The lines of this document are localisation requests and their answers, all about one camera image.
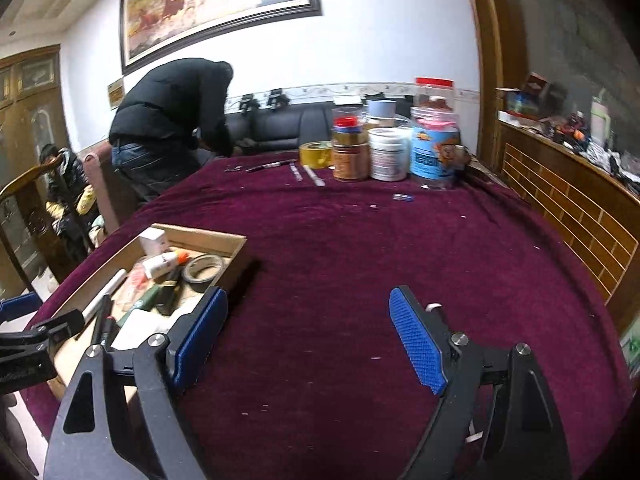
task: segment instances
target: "gray wall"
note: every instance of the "gray wall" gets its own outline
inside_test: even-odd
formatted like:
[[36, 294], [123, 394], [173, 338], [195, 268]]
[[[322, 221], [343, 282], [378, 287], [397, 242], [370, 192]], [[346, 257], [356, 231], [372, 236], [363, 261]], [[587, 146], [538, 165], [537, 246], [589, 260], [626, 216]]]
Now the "gray wall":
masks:
[[618, 149], [640, 156], [640, 64], [602, 0], [520, 0], [530, 70], [567, 93], [564, 114], [589, 119], [591, 98], [607, 89]]

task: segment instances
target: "jeans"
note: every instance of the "jeans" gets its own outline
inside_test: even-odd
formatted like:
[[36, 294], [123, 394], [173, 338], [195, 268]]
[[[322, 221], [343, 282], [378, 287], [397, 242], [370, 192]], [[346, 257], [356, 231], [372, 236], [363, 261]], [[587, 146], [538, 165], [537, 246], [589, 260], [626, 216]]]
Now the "jeans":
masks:
[[200, 169], [194, 153], [174, 140], [145, 144], [119, 140], [111, 150], [111, 165], [142, 203], [158, 198]]

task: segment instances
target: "white small box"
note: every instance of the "white small box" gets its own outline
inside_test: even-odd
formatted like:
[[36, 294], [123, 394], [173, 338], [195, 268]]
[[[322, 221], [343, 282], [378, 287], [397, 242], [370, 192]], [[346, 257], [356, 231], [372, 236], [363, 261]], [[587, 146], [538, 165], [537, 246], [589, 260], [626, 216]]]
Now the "white small box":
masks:
[[166, 233], [162, 229], [149, 227], [142, 231], [138, 238], [147, 256], [158, 256], [171, 250]]

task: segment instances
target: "roll of black tape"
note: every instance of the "roll of black tape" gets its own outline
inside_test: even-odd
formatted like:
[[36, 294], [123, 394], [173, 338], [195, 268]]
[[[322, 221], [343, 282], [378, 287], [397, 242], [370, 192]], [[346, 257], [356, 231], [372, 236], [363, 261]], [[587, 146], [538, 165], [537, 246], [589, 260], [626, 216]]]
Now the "roll of black tape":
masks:
[[[217, 277], [225, 267], [225, 262], [216, 254], [203, 254], [194, 258], [184, 266], [182, 277], [189, 286], [199, 293], [204, 293], [211, 282]], [[206, 278], [197, 278], [196, 276], [205, 269], [217, 269], [215, 273]]]

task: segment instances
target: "brick pattern panel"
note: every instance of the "brick pattern panel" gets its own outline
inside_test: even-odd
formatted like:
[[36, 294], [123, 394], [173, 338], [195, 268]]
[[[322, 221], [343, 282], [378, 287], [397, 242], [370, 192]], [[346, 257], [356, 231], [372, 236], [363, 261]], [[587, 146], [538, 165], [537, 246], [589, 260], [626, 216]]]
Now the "brick pattern panel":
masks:
[[502, 176], [511, 189], [549, 220], [591, 271], [608, 300], [638, 241], [579, 189], [511, 144], [505, 146]]

